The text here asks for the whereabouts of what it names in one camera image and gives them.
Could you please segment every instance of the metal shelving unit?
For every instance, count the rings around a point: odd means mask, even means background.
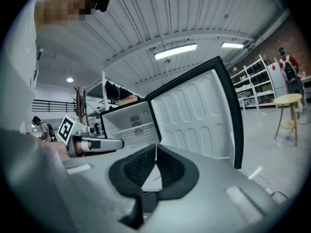
[[[252,76],[250,76],[250,75],[247,73],[247,70],[248,70],[250,67],[252,67],[253,65],[257,64],[257,63],[262,63],[263,66],[264,66],[264,70],[261,70],[260,72],[257,72],[257,73],[255,73],[255,74],[253,74]],[[256,85],[253,85],[253,83],[251,82],[251,78],[254,78],[254,77],[256,77],[256,76],[258,76],[258,75],[260,75],[260,74],[262,74],[262,73],[267,73],[269,80],[264,81],[264,82],[261,82],[261,83],[256,84]],[[245,105],[245,107],[256,107],[256,109],[259,110],[259,107],[261,107],[261,106],[275,105],[275,104],[272,103],[272,102],[262,103],[262,104],[259,104],[259,102],[258,102],[258,97],[261,97],[261,96],[266,96],[266,95],[271,95],[271,94],[273,94],[273,95],[274,95],[273,98],[274,98],[274,99],[276,98],[276,94],[275,94],[275,91],[274,91],[273,83],[271,82],[271,77],[270,77],[269,71],[268,71],[268,69],[267,69],[267,65],[266,65],[266,63],[265,63],[265,61],[264,61],[264,59],[262,58],[261,55],[259,55],[259,59],[256,60],[254,63],[250,64],[249,66],[244,66],[244,67],[243,67],[243,70],[241,70],[240,72],[238,72],[238,73],[236,73],[235,75],[233,75],[233,76],[231,77],[231,79],[237,78],[238,76],[244,75],[244,74],[246,74],[247,78],[244,79],[244,80],[241,80],[241,81],[239,81],[239,82],[237,82],[237,83],[234,83],[233,85],[234,85],[234,86],[237,86],[237,85],[239,85],[239,84],[241,84],[241,83],[243,83],[243,82],[249,81],[251,87],[247,87],[247,88],[245,88],[245,89],[243,89],[243,90],[236,91],[237,94],[240,93],[240,92],[249,90],[249,89],[251,89],[251,90],[253,91],[253,95],[252,95],[252,96],[244,97],[244,98],[239,98],[239,100],[242,101],[242,103],[244,103],[245,100],[250,100],[250,99],[254,99],[254,100],[255,100],[255,104]],[[267,84],[267,83],[270,83],[270,84],[271,84],[271,87],[272,87],[272,90],[271,90],[271,91],[265,91],[265,92],[260,92],[260,93],[257,93],[257,92],[256,92],[255,87],[260,87],[260,86],[265,85],[265,84]]]

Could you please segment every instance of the railing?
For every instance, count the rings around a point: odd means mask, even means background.
[[[75,112],[76,103],[69,102],[57,102],[49,100],[37,100],[33,101],[33,112]]]

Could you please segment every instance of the cardboard box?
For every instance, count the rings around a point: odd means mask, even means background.
[[[130,99],[122,99],[122,100],[119,100],[117,103],[118,103],[118,106],[122,106],[122,105],[125,105],[125,104],[128,104],[128,103],[132,103],[132,102],[135,102],[135,101],[137,101],[137,97],[130,98]]]

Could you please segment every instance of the refrigerator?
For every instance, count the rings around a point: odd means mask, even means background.
[[[241,110],[219,56],[144,99],[112,108],[100,116],[105,137],[124,140],[124,148],[118,151],[161,143],[241,168]]]
[[[280,96],[286,95],[287,88],[278,61],[272,63],[271,65],[268,65],[267,69],[270,74],[276,97],[278,98]]]

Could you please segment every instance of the fluorescent light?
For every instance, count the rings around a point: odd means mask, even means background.
[[[243,45],[243,44],[227,43],[227,42],[222,43],[222,48],[235,48],[235,49],[241,49],[241,48],[243,48],[243,47],[244,47],[244,45]]]
[[[193,50],[196,50],[197,46],[198,45],[194,43],[194,44],[183,45],[183,46],[172,48],[172,49],[167,49],[162,52],[155,53],[155,59],[159,60],[159,59],[163,59],[165,57],[172,56],[178,53],[193,51]]]

